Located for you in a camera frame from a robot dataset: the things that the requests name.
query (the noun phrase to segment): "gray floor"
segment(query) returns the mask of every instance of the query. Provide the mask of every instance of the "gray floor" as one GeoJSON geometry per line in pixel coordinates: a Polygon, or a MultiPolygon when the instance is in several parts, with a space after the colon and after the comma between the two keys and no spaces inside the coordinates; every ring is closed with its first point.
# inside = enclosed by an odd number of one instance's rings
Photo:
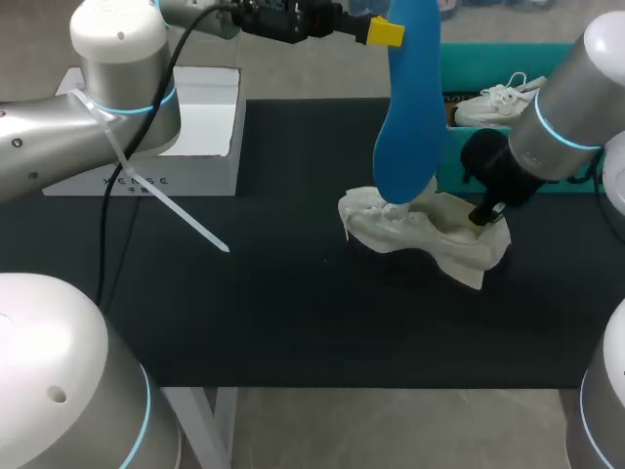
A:
{"type": "MultiPolygon", "coordinates": [[[[0,102],[51,96],[66,70],[78,65],[69,40],[69,19],[80,1],[0,1],[0,102]]],[[[558,0],[557,7],[544,14],[462,8],[455,19],[444,23],[443,40],[570,42],[592,18],[623,7],[623,0],[558,0]]],[[[180,31],[171,31],[171,36],[177,39],[180,31]]],[[[231,41],[194,34],[180,64],[241,67],[252,99],[390,93],[386,49],[361,46],[343,34],[295,46],[248,34],[231,41]]]]}
{"type": "Polygon", "coordinates": [[[242,389],[232,467],[567,469],[564,428],[551,390],[242,389]]]}

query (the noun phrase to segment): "black cable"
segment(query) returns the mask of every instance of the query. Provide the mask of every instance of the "black cable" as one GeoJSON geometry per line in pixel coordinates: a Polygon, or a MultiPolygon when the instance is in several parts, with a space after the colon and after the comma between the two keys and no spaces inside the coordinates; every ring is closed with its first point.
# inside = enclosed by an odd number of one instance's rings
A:
{"type": "Polygon", "coordinates": [[[137,220],[137,214],[139,213],[139,204],[141,203],[141,197],[135,197],[135,205],[133,206],[133,211],[130,215],[130,226],[128,227],[128,231],[126,232],[126,237],[124,239],[124,245],[121,250],[121,256],[119,257],[119,263],[117,265],[117,270],[115,271],[115,276],[113,277],[113,282],[110,288],[112,292],[106,304],[104,304],[104,300],[102,305],[100,306],[102,314],[107,315],[108,310],[110,310],[110,305],[113,302],[113,295],[115,291],[117,291],[117,285],[119,284],[119,279],[121,278],[121,271],[124,269],[124,259],[126,259],[126,253],[128,252],[128,248],[130,247],[130,240],[132,238],[133,229],[135,228],[135,221],[137,220]]]}
{"type": "MultiPolygon", "coordinates": [[[[149,127],[152,125],[158,110],[160,109],[161,102],[165,98],[165,93],[167,92],[167,88],[169,87],[169,83],[174,76],[174,67],[176,66],[176,62],[187,43],[188,38],[191,36],[191,33],[197,28],[197,26],[204,20],[208,15],[217,11],[226,11],[235,13],[240,11],[238,5],[233,4],[224,4],[224,5],[213,5],[204,9],[197,18],[191,23],[185,32],[183,33],[180,41],[178,41],[178,45],[176,46],[176,50],[172,54],[171,61],[167,66],[167,70],[163,75],[158,88],[156,89],[156,94],[154,95],[154,99],[152,101],[152,108],[147,113],[146,119],[142,123],[142,126],[139,128],[133,140],[128,144],[128,147],[124,151],[126,155],[126,159],[130,159],[135,151],[139,148],[139,145],[142,143],[144,138],[147,135],[147,131],[149,131],[149,127]]],[[[106,215],[108,213],[108,205],[110,202],[110,194],[113,190],[113,186],[115,181],[119,177],[119,174],[122,171],[121,163],[117,165],[115,171],[113,171],[112,176],[108,180],[106,184],[106,191],[104,192],[104,200],[102,204],[102,212],[100,214],[100,260],[99,260],[99,269],[98,269],[98,289],[96,294],[96,304],[98,306],[102,306],[103,294],[104,294],[104,277],[106,273],[105,269],[105,257],[106,257],[106,215]]]]}
{"type": "Polygon", "coordinates": [[[587,183],[588,181],[593,179],[593,177],[594,177],[593,175],[599,169],[599,165],[602,162],[602,158],[603,157],[604,157],[603,151],[597,151],[597,154],[595,154],[595,156],[593,156],[593,159],[591,160],[591,163],[588,166],[588,169],[586,170],[586,173],[584,174],[584,176],[582,176],[581,178],[573,176],[571,178],[568,178],[567,181],[569,183],[571,183],[571,184],[585,184],[585,183],[587,183]]]}
{"type": "Polygon", "coordinates": [[[618,232],[616,227],[612,224],[612,221],[609,219],[609,216],[607,215],[607,212],[605,212],[605,207],[602,204],[602,197],[601,197],[601,194],[599,192],[599,187],[600,187],[600,184],[601,184],[600,178],[601,178],[601,173],[600,173],[599,164],[598,164],[595,167],[595,171],[593,172],[593,184],[595,185],[595,199],[597,200],[597,206],[599,207],[599,211],[602,213],[602,217],[604,217],[605,224],[607,225],[609,230],[612,232],[614,237],[621,244],[625,244],[625,239],[623,239],[623,237],[618,232]]]}

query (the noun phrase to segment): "black table surface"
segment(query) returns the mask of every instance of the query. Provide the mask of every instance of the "black table surface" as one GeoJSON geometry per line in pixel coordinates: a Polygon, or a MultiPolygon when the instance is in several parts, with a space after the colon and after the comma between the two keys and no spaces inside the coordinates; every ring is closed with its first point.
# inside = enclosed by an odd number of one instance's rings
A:
{"type": "MultiPolygon", "coordinates": [[[[162,386],[573,388],[625,297],[625,247],[591,195],[511,211],[513,247],[482,291],[420,251],[347,243],[345,190],[371,185],[387,100],[249,102],[237,197],[111,210],[109,318],[162,386]],[[128,252],[119,258],[132,227],[128,252]]],[[[95,282],[97,199],[0,208],[2,271],[95,282]],[[33,226],[57,225],[46,236],[33,226]]]]}

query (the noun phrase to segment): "yellow connector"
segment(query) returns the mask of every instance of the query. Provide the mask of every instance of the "yellow connector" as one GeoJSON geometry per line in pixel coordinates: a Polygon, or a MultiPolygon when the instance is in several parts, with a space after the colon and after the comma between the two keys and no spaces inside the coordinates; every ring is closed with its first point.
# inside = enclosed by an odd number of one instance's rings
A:
{"type": "Polygon", "coordinates": [[[401,47],[405,26],[392,24],[384,17],[376,17],[371,20],[367,44],[382,44],[383,46],[401,47]]]}

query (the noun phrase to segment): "teal box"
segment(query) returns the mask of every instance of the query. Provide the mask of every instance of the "teal box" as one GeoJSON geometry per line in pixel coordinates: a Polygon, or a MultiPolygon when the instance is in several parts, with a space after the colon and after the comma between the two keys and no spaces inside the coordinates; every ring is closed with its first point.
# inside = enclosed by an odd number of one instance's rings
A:
{"type": "MultiPolygon", "coordinates": [[[[444,93],[478,92],[498,83],[506,84],[516,71],[529,80],[551,76],[563,62],[572,44],[564,43],[444,43],[441,74],[444,93]]],[[[441,191],[455,193],[484,192],[475,179],[463,184],[464,169],[460,151],[477,128],[454,127],[448,134],[445,153],[437,178],[441,191]]],[[[592,181],[573,185],[567,181],[546,184],[540,192],[593,192],[592,181]]]]}

